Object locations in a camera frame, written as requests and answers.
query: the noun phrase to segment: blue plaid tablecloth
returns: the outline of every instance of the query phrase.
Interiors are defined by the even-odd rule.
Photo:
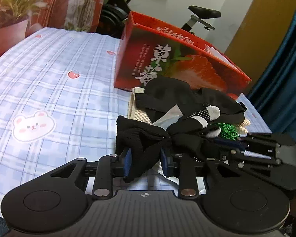
[[[11,189],[75,158],[97,161],[114,153],[116,119],[126,117],[130,97],[113,87],[118,45],[119,39],[96,33],[44,28],[0,58],[0,204]],[[70,71],[79,77],[68,77]],[[251,131],[269,131],[245,96],[240,99],[248,107]],[[52,132],[21,142],[16,125],[40,111],[55,122]],[[177,189],[153,170],[130,184],[116,178],[114,186]]]

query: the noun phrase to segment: black bicycle saddle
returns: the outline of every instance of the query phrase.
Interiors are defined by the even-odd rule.
[[[190,5],[189,10],[197,15],[200,19],[214,19],[221,17],[220,11],[206,9],[194,5]]]

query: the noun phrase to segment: blue curtain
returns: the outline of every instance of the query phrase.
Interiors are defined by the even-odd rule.
[[[296,12],[280,48],[248,98],[272,132],[288,133],[296,140]]]

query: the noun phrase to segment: strawberry box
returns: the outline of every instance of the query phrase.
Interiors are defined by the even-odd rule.
[[[209,42],[131,11],[120,42],[114,87],[131,91],[160,75],[192,89],[208,87],[236,99],[251,79]]]

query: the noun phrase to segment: exercise bike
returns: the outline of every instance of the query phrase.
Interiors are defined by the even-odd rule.
[[[114,38],[121,38],[125,22],[131,11],[130,7],[128,6],[130,1],[131,0],[108,0],[108,2],[102,7],[96,32],[102,35],[109,35]],[[220,11],[193,5],[189,6],[189,9],[197,17],[191,15],[191,18],[188,20],[188,22],[183,25],[183,30],[190,32],[196,22],[202,23],[206,30],[215,30],[215,28],[209,23],[205,22],[204,19],[220,18]]]

